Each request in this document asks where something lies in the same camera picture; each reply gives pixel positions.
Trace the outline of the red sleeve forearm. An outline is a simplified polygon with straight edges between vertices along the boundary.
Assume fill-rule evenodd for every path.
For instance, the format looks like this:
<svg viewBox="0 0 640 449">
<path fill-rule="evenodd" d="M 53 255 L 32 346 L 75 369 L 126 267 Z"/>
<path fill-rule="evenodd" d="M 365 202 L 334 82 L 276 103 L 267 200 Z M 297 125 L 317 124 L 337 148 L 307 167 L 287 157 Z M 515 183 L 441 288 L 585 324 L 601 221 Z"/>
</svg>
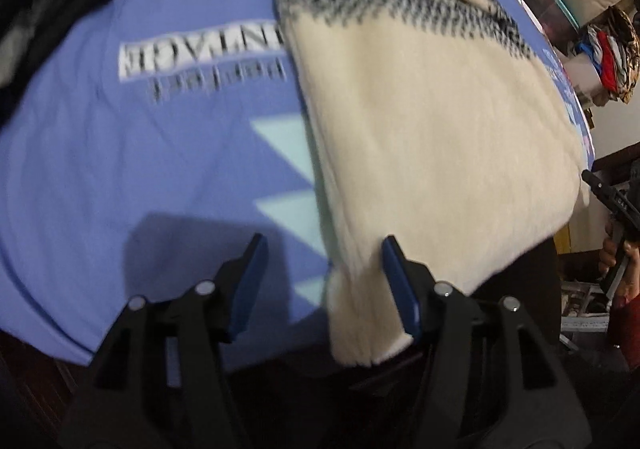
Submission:
<svg viewBox="0 0 640 449">
<path fill-rule="evenodd" d="M 620 350 L 622 351 L 629 369 L 635 370 L 640 365 L 640 316 L 639 297 L 626 302 L 620 310 Z"/>
</svg>

